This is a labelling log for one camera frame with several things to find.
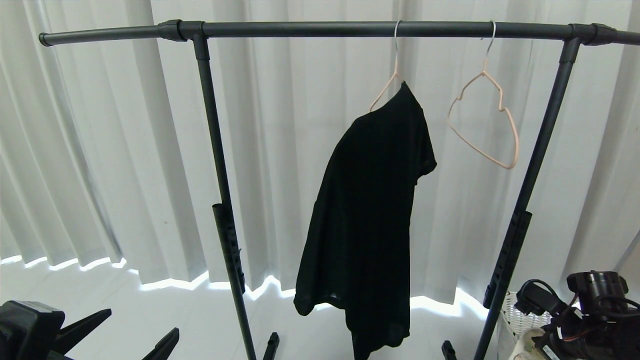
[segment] hanger hook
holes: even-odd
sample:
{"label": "hanger hook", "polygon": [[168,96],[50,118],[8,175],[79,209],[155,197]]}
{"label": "hanger hook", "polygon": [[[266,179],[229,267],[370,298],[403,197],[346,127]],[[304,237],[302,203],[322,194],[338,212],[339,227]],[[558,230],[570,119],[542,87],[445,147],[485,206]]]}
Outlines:
{"label": "hanger hook", "polygon": [[398,54],[398,25],[400,25],[400,22],[402,20],[398,20],[398,22],[396,23],[396,28],[394,30],[394,42],[396,43],[396,56]]}
{"label": "hanger hook", "polygon": [[491,45],[493,45],[493,41],[495,40],[495,21],[489,21],[493,24],[493,35],[491,35],[491,42],[489,42],[489,47],[486,48],[486,57],[489,57],[489,50],[491,50]]}

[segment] black shirt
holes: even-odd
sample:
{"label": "black shirt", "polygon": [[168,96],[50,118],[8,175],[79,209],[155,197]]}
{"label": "black shirt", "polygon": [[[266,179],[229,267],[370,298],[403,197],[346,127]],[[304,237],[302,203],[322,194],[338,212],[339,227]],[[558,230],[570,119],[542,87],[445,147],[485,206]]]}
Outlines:
{"label": "black shirt", "polygon": [[356,360],[409,336],[413,190],[436,167],[422,108],[403,82],[336,146],[314,205],[294,304],[346,313]]}

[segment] clothes rack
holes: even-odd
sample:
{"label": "clothes rack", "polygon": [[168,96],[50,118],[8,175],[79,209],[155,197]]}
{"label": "clothes rack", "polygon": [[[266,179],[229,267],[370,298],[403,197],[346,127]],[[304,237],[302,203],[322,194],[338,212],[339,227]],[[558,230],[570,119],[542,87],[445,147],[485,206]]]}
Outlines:
{"label": "clothes rack", "polygon": [[[483,306],[489,309],[474,360],[482,360],[500,315],[520,249],[532,214],[527,205],[540,172],[549,140],[556,123],[567,88],[573,64],[580,45],[627,44],[640,45],[640,33],[619,31],[603,24],[529,24],[519,22],[498,22],[496,38],[527,38],[542,40],[562,40],[564,46],[560,54],[556,80],[551,89],[547,110],[542,120],[538,139],[534,146],[529,166],[524,177],[511,221],[502,244],[502,249],[484,295]],[[221,203],[213,206],[213,213],[220,236],[227,273],[231,283],[240,329],[247,358],[256,360],[249,322],[244,307],[244,275],[240,263],[236,228],[231,207],[231,195],[227,179],[227,168],[223,153],[220,124],[216,109],[211,65],[209,63],[208,38],[214,37],[393,37],[396,22],[202,22],[169,20],[153,26],[133,26],[128,28],[95,29],[70,31],[65,33],[41,33],[40,43],[44,46],[123,40],[140,38],[165,38],[173,41],[193,41],[196,60],[200,71],[200,82],[204,96],[209,135],[213,148],[216,174],[220,186]],[[491,37],[491,22],[433,22],[402,21],[397,28],[399,37]],[[264,360],[273,360],[280,339],[273,333],[269,339]],[[446,359],[455,359],[451,343],[442,346]]]}

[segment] white floor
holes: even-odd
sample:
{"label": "white floor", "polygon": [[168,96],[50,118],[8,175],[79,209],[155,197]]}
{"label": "white floor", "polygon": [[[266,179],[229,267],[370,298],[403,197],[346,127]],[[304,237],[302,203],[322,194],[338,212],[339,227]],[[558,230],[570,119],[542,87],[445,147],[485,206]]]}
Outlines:
{"label": "white floor", "polygon": [[[78,264],[53,271],[46,262],[30,268],[21,261],[0,266],[2,303],[40,301],[64,310],[65,324],[100,309],[113,310],[111,318],[70,352],[74,359],[141,359],[174,327],[180,329],[180,341],[171,359],[246,359],[231,292],[225,289],[228,284],[202,281],[182,286],[195,289],[146,290],[133,270],[111,264],[87,271]],[[245,294],[245,302],[259,359],[272,331],[280,335],[278,360],[353,358],[342,311],[328,307],[300,316],[291,291],[283,294],[275,282]],[[385,347],[370,359],[442,359],[444,340],[453,342],[458,359],[471,359],[486,316],[480,307],[461,291],[454,305],[412,299],[411,336],[400,347]],[[495,345],[486,358],[496,358]]]}

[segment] white wicker basket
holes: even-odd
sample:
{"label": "white wicker basket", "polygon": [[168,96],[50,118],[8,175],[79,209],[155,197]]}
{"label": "white wicker basket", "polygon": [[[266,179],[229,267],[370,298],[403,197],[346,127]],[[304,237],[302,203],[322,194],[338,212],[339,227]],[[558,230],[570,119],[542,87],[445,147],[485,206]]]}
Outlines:
{"label": "white wicker basket", "polygon": [[524,315],[513,307],[516,293],[509,292],[502,305],[502,313],[498,320],[498,360],[508,360],[520,335],[532,327],[542,327],[551,322],[551,315]]}

